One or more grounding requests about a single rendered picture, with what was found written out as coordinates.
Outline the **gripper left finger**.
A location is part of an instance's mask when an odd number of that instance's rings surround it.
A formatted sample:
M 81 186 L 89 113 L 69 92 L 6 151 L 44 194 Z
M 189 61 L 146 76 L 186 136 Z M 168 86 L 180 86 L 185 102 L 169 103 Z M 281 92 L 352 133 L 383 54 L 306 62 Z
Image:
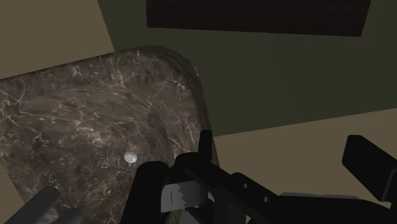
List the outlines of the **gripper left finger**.
M 241 173 L 229 174 L 211 162 L 212 131 L 202 130 L 198 151 L 177 156 L 175 172 L 195 180 L 214 197 L 213 224 L 278 224 L 270 203 L 277 195 Z

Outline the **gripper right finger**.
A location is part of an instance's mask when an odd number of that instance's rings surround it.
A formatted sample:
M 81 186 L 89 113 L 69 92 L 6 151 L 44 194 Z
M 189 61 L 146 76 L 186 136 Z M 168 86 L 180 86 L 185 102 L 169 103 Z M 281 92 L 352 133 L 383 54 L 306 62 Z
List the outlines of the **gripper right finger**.
M 349 135 L 343 166 L 380 202 L 397 202 L 397 159 L 361 135 Z

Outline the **black bottle with grey label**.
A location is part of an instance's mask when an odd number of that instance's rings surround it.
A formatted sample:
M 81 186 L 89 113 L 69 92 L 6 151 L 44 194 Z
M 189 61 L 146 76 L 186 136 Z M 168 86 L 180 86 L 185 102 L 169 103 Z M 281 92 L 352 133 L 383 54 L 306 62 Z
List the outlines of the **black bottle with grey label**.
M 137 168 L 120 224 L 167 224 L 172 212 L 209 203 L 208 191 L 180 166 L 145 162 Z

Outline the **brown marble sink basin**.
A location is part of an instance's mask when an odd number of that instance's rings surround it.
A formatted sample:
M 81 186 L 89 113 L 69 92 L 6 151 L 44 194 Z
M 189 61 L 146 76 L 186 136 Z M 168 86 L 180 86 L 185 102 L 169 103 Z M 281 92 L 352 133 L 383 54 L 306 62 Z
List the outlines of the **brown marble sink basin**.
M 139 164 L 173 164 L 210 126 L 195 64 L 161 46 L 0 80 L 0 164 L 24 201 L 61 194 L 39 224 L 70 207 L 119 224 Z

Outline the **grey metal faucet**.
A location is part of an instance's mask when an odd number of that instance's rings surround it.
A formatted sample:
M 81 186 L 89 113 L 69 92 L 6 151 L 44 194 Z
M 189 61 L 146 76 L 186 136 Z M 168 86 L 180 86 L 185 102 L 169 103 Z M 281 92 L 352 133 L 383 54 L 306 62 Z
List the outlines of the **grey metal faucet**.
M 39 224 L 39 221 L 60 200 L 60 192 L 52 186 L 43 187 L 35 196 L 26 202 L 4 224 Z M 51 224 L 81 224 L 81 213 L 77 208 L 66 209 Z

